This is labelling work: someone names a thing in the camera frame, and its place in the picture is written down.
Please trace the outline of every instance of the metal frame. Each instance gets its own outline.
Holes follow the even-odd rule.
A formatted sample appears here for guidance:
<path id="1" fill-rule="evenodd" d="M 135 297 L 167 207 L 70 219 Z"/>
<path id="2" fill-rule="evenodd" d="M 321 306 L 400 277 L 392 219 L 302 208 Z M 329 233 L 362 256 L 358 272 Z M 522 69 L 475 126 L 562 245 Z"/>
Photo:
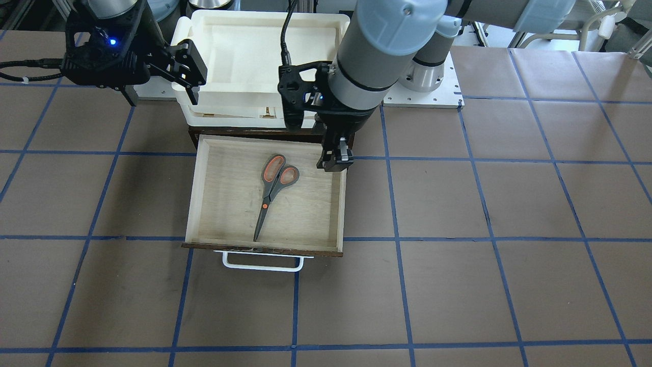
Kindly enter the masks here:
<path id="1" fill-rule="evenodd" d="M 630 59 L 638 60 L 640 59 L 649 49 L 652 47 L 652 29 L 647 31 L 647 33 L 640 39 L 632 49 L 627 52 L 627 55 Z"/>

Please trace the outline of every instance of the blue tape line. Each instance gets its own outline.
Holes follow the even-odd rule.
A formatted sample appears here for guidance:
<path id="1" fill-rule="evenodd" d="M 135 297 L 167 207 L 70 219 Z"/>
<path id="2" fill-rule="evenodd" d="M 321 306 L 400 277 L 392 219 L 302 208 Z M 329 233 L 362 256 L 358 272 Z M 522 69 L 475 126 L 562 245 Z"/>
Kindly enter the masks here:
<path id="1" fill-rule="evenodd" d="M 40 235 L 40 234 L 0 234 L 0 240 L 85 240 L 87 236 L 74 235 Z M 92 241 L 168 241 L 182 242 L 184 237 L 180 236 L 91 236 Z M 395 237 L 344 237 L 346 242 L 392 242 Z M 399 237 L 400 242 L 490 242 L 491 237 Z M 538 242 L 634 242 L 650 243 L 652 238 L 616 238 L 616 237 L 528 237 L 528 236 L 511 236 L 511 237 L 494 237 L 499 242 L 515 241 L 538 241 Z"/>
<path id="2" fill-rule="evenodd" d="M 467 99 L 492 99 L 502 101 L 535 101 L 535 102 L 561 102 L 561 103 L 596 103 L 597 101 L 585 99 L 555 99 L 555 98 L 529 98 L 529 97 L 500 97 L 490 95 L 464 95 Z M 602 103 L 614 104 L 652 104 L 652 102 L 634 101 L 600 101 Z"/>
<path id="3" fill-rule="evenodd" d="M 185 237 L 180 236 L 126 236 L 127 241 L 184 241 Z"/>
<path id="4" fill-rule="evenodd" d="M 652 339 L 629 339 L 629 344 L 652 345 Z M 586 339 L 586 340 L 533 340 L 524 341 L 526 347 L 562 346 L 562 345 L 623 345 L 620 339 Z M 469 349 L 518 347 L 518 342 L 467 342 L 467 343 L 407 343 L 395 344 L 306 344 L 297 345 L 214 345 L 194 347 L 18 347 L 0 348 L 0 354 L 31 353 L 195 353 L 195 352 L 287 352 L 287 351 L 345 351 L 345 350 L 382 350 L 382 349 Z"/>
<path id="5" fill-rule="evenodd" d="M 523 342 L 526 347 L 548 347 L 560 345 L 613 345 L 622 344 L 620 339 L 599 339 L 599 340 L 543 340 L 537 342 Z"/>
<path id="6" fill-rule="evenodd" d="M 295 259 L 295 266 L 299 266 L 299 258 Z M 299 274 L 301 272 L 294 273 L 294 291 L 292 298 L 292 354 L 290 358 L 290 366 L 297 366 L 297 350 L 296 345 L 298 344 L 299 337 Z"/>
<path id="7" fill-rule="evenodd" d="M 462 126 L 462 134 L 464 135 L 464 142 L 466 143 L 466 150 L 469 153 L 469 158 L 471 159 L 471 168 L 473 169 L 473 176 L 475 177 L 475 184 L 478 189 L 478 194 L 480 195 L 480 202 L 482 203 L 482 210 L 484 212 L 484 220 L 487 224 L 487 230 L 489 231 L 489 236 L 491 239 L 492 247 L 494 249 L 494 255 L 496 256 L 496 263 L 498 265 L 498 270 L 500 271 L 500 278 L 503 282 L 503 289 L 505 291 L 505 297 L 507 298 L 507 305 L 509 307 L 509 313 L 512 317 L 512 324 L 514 325 L 514 333 L 516 334 L 516 340 L 518 342 L 518 348 L 521 352 L 521 359 L 523 360 L 523 366 L 528 367 L 526 350 L 523 345 L 523 338 L 521 337 L 521 330 L 518 326 L 518 320 L 516 319 L 516 310 L 514 309 L 514 302 L 512 301 L 512 295 L 509 291 L 509 285 L 507 284 L 507 275 L 505 274 L 505 268 L 503 267 L 503 260 L 500 256 L 500 250 L 498 249 L 498 244 L 496 243 L 496 238 L 494 236 L 494 228 L 491 224 L 491 217 L 489 216 L 489 209 L 484 197 L 484 191 L 482 190 L 482 184 L 480 183 L 480 175 L 478 174 L 478 169 L 475 164 L 475 159 L 473 158 L 473 150 L 471 149 L 471 142 L 469 141 L 469 135 L 466 131 L 466 125 L 464 124 L 464 117 L 462 115 L 462 107 L 457 108 L 457 114 L 460 118 L 460 125 Z"/>
<path id="8" fill-rule="evenodd" d="M 609 119 L 609 116 L 607 116 L 607 113 L 604 109 L 604 106 L 600 102 L 600 99 L 598 98 L 597 93 L 595 92 L 595 89 L 591 85 L 591 82 L 589 81 L 589 78 L 587 77 L 586 73 L 584 72 L 584 69 L 582 68 L 582 65 L 580 64 L 580 61 L 577 59 L 576 54 L 573 52 L 572 53 L 573 59 L 575 60 L 575 64 L 577 64 L 577 67 L 579 68 L 580 72 L 582 73 L 582 76 L 584 77 L 584 80 L 586 81 L 586 84 L 589 86 L 589 89 L 591 90 L 593 97 L 595 100 L 598 102 L 598 105 L 600 106 L 600 110 L 602 111 L 602 114 L 604 115 L 604 118 L 606 119 L 607 123 L 609 124 L 609 128 L 611 128 L 615 139 L 618 141 L 618 144 L 620 145 L 621 149 L 623 150 L 623 153 L 625 154 L 625 158 L 627 158 L 627 161 L 630 163 L 632 170 L 634 171 L 634 174 L 636 175 L 636 178 L 638 179 L 641 187 L 643 188 L 643 191 L 645 192 L 645 195 L 647 196 L 648 201 L 650 204 L 652 204 L 652 198 L 650 197 L 649 192 L 645 188 L 645 184 L 643 183 L 643 180 L 641 180 L 641 177 L 638 174 L 638 171 L 636 170 L 636 167 L 631 164 L 632 159 L 630 158 L 629 154 L 627 153 L 627 150 L 625 149 L 625 145 L 623 144 L 622 140 L 620 139 L 620 136 L 618 136 L 618 133 L 616 132 L 614 125 L 612 124 L 611 120 Z M 582 237 L 585 237 L 584 232 L 582 231 L 582 228 L 580 227 L 580 231 L 582 232 Z M 602 293 L 604 293 L 604 297 L 607 301 L 607 305 L 609 306 L 609 310 L 612 313 L 612 316 L 614 318 L 614 322 L 616 325 L 616 328 L 618 329 L 618 334 L 620 334 L 621 339 L 623 340 L 623 343 L 625 344 L 625 350 L 627 351 L 627 356 L 629 357 L 630 362 L 632 363 L 632 367 L 636 367 L 636 361 L 634 360 L 634 355 L 632 354 L 632 349 L 629 347 L 629 344 L 627 343 L 627 337 L 625 336 L 625 331 L 623 330 L 623 327 L 620 323 L 620 320 L 618 319 L 618 315 L 616 313 L 616 310 L 614 308 L 614 304 L 611 300 L 611 297 L 609 296 L 609 292 L 607 291 L 607 288 L 604 284 L 604 281 L 602 279 L 602 275 L 600 274 L 600 270 L 598 269 L 598 264 L 595 261 L 595 258 L 593 256 L 593 252 L 591 250 L 591 246 L 589 245 L 588 242 L 585 242 L 584 246 L 586 247 L 586 251 L 589 255 L 589 259 L 591 259 L 591 265 L 593 266 L 593 269 L 595 270 L 595 275 L 598 278 L 598 282 L 600 283 L 600 288 L 602 289 Z"/>
<path id="9" fill-rule="evenodd" d="M 27 149 L 29 148 L 29 145 L 32 143 L 32 140 L 34 140 L 34 136 L 36 135 L 38 128 L 43 122 L 43 119 L 45 118 L 45 115 L 48 112 L 48 109 L 50 108 L 52 101 L 54 100 L 54 95 L 57 93 L 57 88 L 60 83 L 61 83 L 61 79 L 57 81 L 57 85 L 52 89 L 52 93 L 50 93 L 50 98 L 48 98 L 48 101 L 46 102 L 45 107 L 41 112 L 41 115 L 38 117 L 37 123 L 36 125 L 34 125 L 34 129 L 32 129 L 31 134 L 29 134 L 29 138 L 27 138 L 27 142 L 25 142 L 25 146 L 23 147 L 23 150 L 20 153 L 20 156 L 18 157 L 16 164 L 14 165 L 14 169 L 12 169 L 11 173 L 9 174 L 9 177 L 7 178 L 7 182 L 5 182 L 5 186 L 3 187 L 2 191 L 0 191 L 0 202 L 2 202 L 2 200 L 5 198 L 5 195 L 7 194 L 7 190 L 9 190 L 9 186 L 11 186 L 11 183 L 14 180 L 14 177 L 16 176 L 18 167 L 20 167 L 20 163 L 22 163 L 23 158 L 27 153 Z"/>
<path id="10" fill-rule="evenodd" d="M 63 155 L 115 155 L 115 152 L 94 152 L 85 150 L 28 150 L 27 154 L 63 154 Z"/>
<path id="11" fill-rule="evenodd" d="M 121 152 L 120 155 L 145 155 L 155 157 L 195 157 L 197 153 L 189 152 Z"/>
<path id="12" fill-rule="evenodd" d="M 19 154 L 22 150 L 5 149 L 0 153 Z M 87 151 L 87 150 L 27 150 L 26 154 L 78 154 L 78 155 L 113 155 L 111 151 Z M 197 153 L 192 152 L 120 152 L 119 155 L 137 156 L 163 156 L 163 157 L 195 157 Z M 453 161 L 470 162 L 465 157 L 381 157 L 375 155 L 362 155 L 356 157 L 363 161 Z M 565 163 L 570 165 L 645 165 L 650 166 L 652 162 L 645 161 L 577 161 L 569 159 L 517 159 L 517 158 L 474 158 L 476 162 L 497 162 L 497 163 Z"/>
<path id="13" fill-rule="evenodd" d="M 623 144 L 623 141 L 620 139 L 620 136 L 618 136 L 618 133 L 615 130 L 615 127 L 607 115 L 607 111 L 604 109 L 604 106 L 602 105 L 602 102 L 598 98 L 598 93 L 595 92 L 595 89 L 593 88 L 593 85 L 591 85 L 591 81 L 589 80 L 588 76 L 586 76 L 586 73 L 584 72 L 584 69 L 582 68 L 582 65 L 580 64 L 580 61 L 577 59 L 577 56 L 575 53 L 572 53 L 573 59 L 575 59 L 575 63 L 577 64 L 578 68 L 580 68 L 580 72 L 582 72 L 582 76 L 584 77 L 584 80 L 586 81 L 586 84 L 589 86 L 589 89 L 591 90 L 591 93 L 593 94 L 593 97 L 595 100 L 598 102 L 598 106 L 600 106 L 600 110 L 602 111 L 602 114 L 604 115 L 604 118 L 607 120 L 607 123 L 609 124 L 609 128 L 611 128 L 616 141 L 618 141 L 618 145 L 620 145 L 620 148 L 623 150 L 623 153 L 625 154 L 625 158 L 627 158 L 627 162 L 629 162 L 629 165 L 632 167 L 632 170 L 634 171 L 634 175 L 636 176 L 636 179 L 638 180 L 638 183 L 641 185 L 641 188 L 643 189 L 643 192 L 647 196 L 647 201 L 652 204 L 652 196 L 650 196 L 650 192 L 647 190 L 647 187 L 645 186 L 645 183 L 643 183 L 643 180 L 641 179 L 641 176 L 638 174 L 638 170 L 636 170 L 636 167 L 632 163 L 632 158 L 630 157 L 629 153 L 627 153 L 627 149 L 625 149 L 625 145 Z"/>
<path id="14" fill-rule="evenodd" d="M 600 101 L 601 103 L 609 104 L 652 104 L 652 102 L 642 102 L 642 101 Z"/>
<path id="15" fill-rule="evenodd" d="M 396 261 L 398 262 L 398 280 L 400 282 L 401 286 L 401 298 L 403 300 L 403 314 L 405 317 L 405 322 L 406 322 L 406 334 L 407 334 L 407 343 L 408 345 L 412 345 L 413 340 L 412 340 L 412 324 L 410 321 L 409 317 L 409 306 L 408 306 L 408 294 L 406 291 L 406 281 L 405 281 L 405 274 L 403 272 L 403 255 L 401 252 L 401 243 L 399 241 L 399 234 L 398 234 L 398 218 L 396 216 L 396 200 L 394 196 L 394 180 L 392 179 L 392 166 L 389 162 L 389 141 L 387 140 L 387 127 L 385 125 L 385 111 L 383 109 L 383 105 L 381 104 L 380 107 L 380 122 L 381 126 L 383 129 L 383 145 L 385 148 L 385 166 L 387 167 L 387 182 L 389 184 L 389 202 L 391 204 L 392 208 L 392 222 L 394 225 L 394 244 L 396 246 Z M 414 348 L 410 347 L 409 348 L 409 360 L 410 360 L 410 366 L 411 367 L 416 367 L 417 362 L 414 356 Z"/>
<path id="16" fill-rule="evenodd" d="M 172 336 L 172 348 L 176 348 L 179 344 L 179 334 L 181 333 L 181 319 L 183 318 L 183 310 L 186 306 L 186 295 L 188 294 L 188 281 L 190 280 L 190 268 L 192 267 L 193 249 L 188 250 L 188 260 L 186 261 L 186 272 L 183 276 L 183 287 L 181 288 L 181 297 L 179 299 L 179 309 L 177 310 L 177 322 L 174 325 L 174 335 Z M 170 352 L 170 359 L 168 360 L 168 367 L 174 366 L 174 359 L 176 352 Z"/>
<path id="17" fill-rule="evenodd" d="M 115 166 L 118 162 L 118 157 L 119 157 L 119 152 L 120 149 L 122 149 L 123 142 L 125 141 L 125 136 L 126 132 L 129 129 L 129 124 L 131 123 L 131 119 L 134 115 L 134 107 L 132 107 L 129 110 L 129 115 L 127 116 L 126 122 L 125 122 L 125 128 L 123 129 L 122 135 L 120 136 L 120 141 L 118 142 L 118 146 L 115 150 L 114 156 L 113 156 L 113 161 L 111 162 L 111 168 L 109 168 L 108 175 L 106 176 L 106 180 L 104 181 L 104 187 L 102 188 L 102 193 L 100 194 L 100 200 L 97 203 L 97 207 L 95 208 L 95 213 L 93 214 L 93 220 L 91 222 L 91 226 L 88 230 L 88 235 L 86 242 L 84 243 L 83 249 L 81 250 L 81 255 L 80 259 L 77 263 L 77 269 L 75 269 L 75 274 L 72 277 L 72 283 L 70 284 L 70 291 L 68 292 L 68 298 L 66 299 L 66 304 L 63 308 L 63 312 L 61 313 L 61 318 L 59 320 L 59 326 L 57 327 L 57 332 L 55 333 L 54 340 L 52 341 L 52 348 L 55 349 L 59 345 L 59 339 L 61 339 L 61 333 L 63 331 L 63 325 L 66 322 L 66 318 L 68 317 L 68 311 L 70 310 L 70 304 L 72 303 L 72 296 L 75 293 L 75 289 L 77 286 L 77 280 L 79 279 L 80 272 L 82 270 L 82 264 L 84 261 L 84 258 L 86 258 L 86 253 L 88 252 L 90 243 L 91 243 L 91 238 L 93 236 L 93 231 L 95 230 L 95 225 L 97 224 L 97 219 L 100 216 L 100 211 L 102 209 L 102 204 L 104 203 L 104 199 L 106 198 L 106 192 L 109 189 L 109 184 L 111 182 L 111 177 L 113 176 L 113 172 L 115 171 Z M 48 361 L 46 363 L 46 367 L 50 367 L 52 365 L 52 359 L 54 358 L 54 352 L 51 352 L 48 355 Z"/>
<path id="18" fill-rule="evenodd" d="M 520 73 L 520 71 L 518 69 L 518 66 L 516 66 L 516 60 L 514 59 L 514 55 L 512 54 L 512 50 L 509 50 L 508 53 L 509 53 L 509 57 L 510 57 L 510 59 L 512 61 L 512 64 L 514 65 L 514 69 L 516 70 L 516 75 L 518 76 L 518 81 L 521 83 L 521 87 L 523 88 L 523 92 L 526 94 L 526 97 L 529 99 L 529 93 L 527 92 L 527 88 L 526 88 L 526 86 L 525 86 L 525 84 L 523 82 L 523 78 L 522 78 L 521 73 Z M 595 91 L 592 89 L 592 87 L 591 87 L 591 85 L 589 83 L 589 80 L 586 77 L 586 74 L 582 70 L 582 67 L 580 66 L 580 63 L 578 62 L 577 58 L 575 57 L 575 54 L 573 54 L 573 58 L 575 59 L 575 62 L 577 63 L 578 67 L 580 68 L 580 71 L 582 72 L 582 75 L 584 76 L 585 81 L 589 84 L 589 88 L 591 88 L 591 91 L 593 92 L 595 100 L 598 102 L 600 108 L 604 112 L 604 108 L 602 107 L 602 104 L 600 103 L 599 99 L 597 98 L 597 94 L 595 94 Z M 550 144 L 548 142 L 548 139 L 546 137 L 546 133 L 544 132 L 543 125 L 541 124 L 541 121 L 539 119 L 539 115 L 537 114 L 537 111 L 535 110 L 534 104 L 532 103 L 532 101 L 530 100 L 530 101 L 528 101 L 528 103 L 530 105 L 530 109 L 532 111 L 532 114 L 534 115 L 535 121 L 537 122 L 537 126 L 539 127 L 539 131 L 541 132 L 541 136 L 543 137 L 544 143 L 546 144 L 546 149 L 548 150 L 548 154 L 550 154 L 550 159 L 552 159 L 554 161 L 555 156 L 554 156 L 554 154 L 552 152 L 552 149 L 551 149 Z M 631 160 L 627 156 L 627 153 L 625 153 L 625 155 L 627 157 L 627 160 L 631 162 Z M 564 182 L 564 179 L 561 176 L 561 171 L 559 170 L 559 167 L 558 167 L 557 163 L 553 163 L 553 167 L 555 168 L 555 172 L 557 173 L 557 177 L 559 178 L 559 183 L 561 184 L 561 188 L 564 191 L 564 195 L 566 196 L 566 200 L 568 201 L 568 204 L 570 206 L 570 210 L 571 210 L 571 212 L 573 214 L 573 218 L 575 219 L 575 223 L 577 224 L 577 228 L 580 231 L 580 235 L 581 235 L 581 237 L 583 239 L 586 239 L 586 234 L 584 232 L 584 229 L 582 228 L 582 224 L 580 223 L 580 218 L 577 215 L 577 211 L 575 210 L 575 205 L 572 202 L 571 195 L 569 193 L 568 187 L 566 186 L 566 183 Z M 589 242 L 586 241 L 586 240 L 584 241 L 584 247 L 586 248 L 587 254 L 589 255 L 591 265 L 593 266 L 593 269 L 595 271 L 595 275 L 596 275 L 596 277 L 598 279 L 598 282 L 600 283 L 602 293 L 604 295 L 604 298 L 607 301 L 607 305 L 609 306 L 609 310 L 611 311 L 612 317 L 614 319 L 614 323 L 616 325 L 616 328 L 618 329 L 618 333 L 620 334 L 622 342 L 625 345 L 625 349 L 627 350 L 627 355 L 629 356 L 632 367 L 636 367 L 636 361 L 634 361 L 634 356 L 632 354 L 631 348 L 629 347 L 629 344 L 627 343 L 625 333 L 624 333 L 623 328 L 622 328 L 622 326 L 620 324 L 620 320 L 618 319 L 618 315 L 616 314 L 614 305 L 613 305 L 613 303 L 611 301 L 611 297 L 609 296 L 607 288 L 604 285 L 604 282 L 602 280 L 602 276 L 600 274 L 600 270 L 598 269 L 598 265 L 595 262 L 595 259 L 593 258 L 593 253 L 591 252 L 591 247 L 589 246 Z"/>

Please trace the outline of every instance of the black cable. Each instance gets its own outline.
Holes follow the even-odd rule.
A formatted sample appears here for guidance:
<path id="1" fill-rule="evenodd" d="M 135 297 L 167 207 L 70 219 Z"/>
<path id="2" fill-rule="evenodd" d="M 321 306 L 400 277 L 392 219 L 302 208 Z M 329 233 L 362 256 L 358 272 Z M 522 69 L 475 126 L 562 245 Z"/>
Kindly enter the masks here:
<path id="1" fill-rule="evenodd" d="M 283 66 L 292 65 L 292 60 L 289 57 L 288 45 L 285 42 L 285 34 L 288 31 L 289 20 L 292 18 L 292 13 L 294 8 L 297 6 L 299 0 L 292 0 L 292 4 L 288 7 L 288 15 L 286 16 L 286 21 L 283 23 L 283 28 L 281 29 L 281 62 Z"/>
<path id="2" fill-rule="evenodd" d="M 0 69 L 5 67 L 38 67 L 41 69 L 59 69 L 62 59 L 39 59 L 39 60 L 22 60 L 22 61 L 5 61 L 0 62 Z M 57 73 L 46 76 L 30 76 L 27 77 L 28 82 L 43 82 L 45 80 L 59 79 L 63 74 Z M 12 82 L 24 82 L 25 78 L 19 76 L 12 76 L 0 72 L 0 78 L 11 80 Z"/>

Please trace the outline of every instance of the drawer handle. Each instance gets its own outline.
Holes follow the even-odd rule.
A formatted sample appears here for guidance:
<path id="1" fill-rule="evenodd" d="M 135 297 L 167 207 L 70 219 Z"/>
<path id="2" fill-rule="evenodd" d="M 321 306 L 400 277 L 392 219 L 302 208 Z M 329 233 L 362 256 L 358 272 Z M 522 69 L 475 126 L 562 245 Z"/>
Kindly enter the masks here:
<path id="1" fill-rule="evenodd" d="M 229 251 L 219 251 L 215 250 L 215 252 L 221 252 L 222 253 L 222 264 L 226 266 L 227 268 L 231 269 L 246 269 L 246 270 L 267 270 L 270 272 L 298 272 L 303 268 L 303 261 L 307 259 L 312 259 L 313 256 L 294 256 L 294 255 L 281 255 L 279 253 L 255 253 L 255 252 L 241 252 L 241 251 L 233 251 L 232 253 L 244 253 L 247 255 L 258 255 L 258 256 L 280 256 L 280 257 L 295 257 L 296 259 L 299 259 L 299 264 L 293 268 L 286 268 L 283 266 L 264 266 L 264 265 L 244 265 L 244 264 L 233 264 L 229 263 Z"/>

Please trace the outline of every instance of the white plastic bin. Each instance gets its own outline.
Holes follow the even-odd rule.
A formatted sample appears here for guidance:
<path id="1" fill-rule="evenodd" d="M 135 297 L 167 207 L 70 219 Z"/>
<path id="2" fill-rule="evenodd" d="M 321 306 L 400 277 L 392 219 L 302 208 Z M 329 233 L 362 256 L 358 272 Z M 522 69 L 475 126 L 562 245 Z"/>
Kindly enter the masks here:
<path id="1" fill-rule="evenodd" d="M 196 106 L 183 87 L 172 84 L 190 126 L 285 126 L 276 90 L 285 17 L 277 12 L 198 10 L 192 19 L 179 19 L 172 44 L 193 40 L 208 67 Z M 294 14 L 286 34 L 293 64 L 332 61 L 348 24 L 341 14 Z M 311 71 L 302 76 L 314 79 Z M 313 123 L 314 113 L 307 112 L 303 127 Z"/>

